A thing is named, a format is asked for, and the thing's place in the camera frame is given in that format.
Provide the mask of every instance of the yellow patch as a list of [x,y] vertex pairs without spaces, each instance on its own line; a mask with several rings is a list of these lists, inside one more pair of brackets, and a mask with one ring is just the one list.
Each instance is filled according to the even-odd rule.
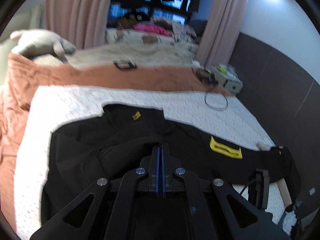
[[212,136],[211,136],[211,140],[210,140],[210,148],[211,148],[211,150],[213,150],[217,153],[221,153],[225,156],[228,156],[231,158],[236,158],[236,159],[242,159],[242,153],[241,153],[240,147],[238,150],[232,149],[227,145],[217,143]]
[[139,111],[136,112],[136,113],[132,116],[133,120],[137,120],[137,119],[139,119],[140,117],[141,117],[141,114],[140,114]]

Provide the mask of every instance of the white plush toy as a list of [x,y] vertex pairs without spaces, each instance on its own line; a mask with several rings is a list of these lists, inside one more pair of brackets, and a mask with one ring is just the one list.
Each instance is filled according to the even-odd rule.
[[18,45],[11,52],[29,59],[51,54],[62,62],[66,62],[67,59],[64,55],[73,54],[76,51],[76,46],[71,42],[60,37],[57,33],[43,29],[15,31],[11,33],[10,38],[13,41],[18,41]]

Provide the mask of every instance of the curtain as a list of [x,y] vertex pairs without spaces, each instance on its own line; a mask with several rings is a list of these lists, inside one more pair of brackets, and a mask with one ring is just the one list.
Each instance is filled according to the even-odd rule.
[[229,63],[247,3],[248,0],[215,0],[196,54],[202,66]]
[[46,0],[47,29],[87,49],[104,44],[110,0]]

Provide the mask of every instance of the orange blanket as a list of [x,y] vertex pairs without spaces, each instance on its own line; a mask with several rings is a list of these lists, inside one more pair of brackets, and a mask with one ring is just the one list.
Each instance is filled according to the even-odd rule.
[[[40,66],[23,56],[10,54],[5,88],[0,95],[0,200],[1,210],[16,230],[13,177],[17,150],[22,141],[28,111],[40,85],[82,85],[149,91],[207,91],[188,67],[138,67],[121,71],[114,65],[76,70],[69,64]],[[230,94],[221,87],[212,93]]]

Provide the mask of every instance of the silver screw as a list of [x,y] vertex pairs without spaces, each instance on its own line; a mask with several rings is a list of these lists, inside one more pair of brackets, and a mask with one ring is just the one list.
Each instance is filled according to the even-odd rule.
[[106,185],[107,183],[108,183],[108,180],[105,179],[105,178],[100,178],[100,179],[97,180],[97,184],[98,184],[99,186],[104,186],[104,185]]
[[184,168],[177,168],[177,169],[176,169],[176,173],[177,173],[178,175],[183,175],[183,174],[186,173],[186,170],[185,170]]
[[217,187],[221,187],[223,185],[223,180],[222,179],[214,179],[213,184],[216,185]]
[[145,174],[145,173],[146,173],[146,169],[145,169],[145,168],[142,168],[142,167],[137,168],[137,169],[136,169],[136,173],[139,174],[139,175]]

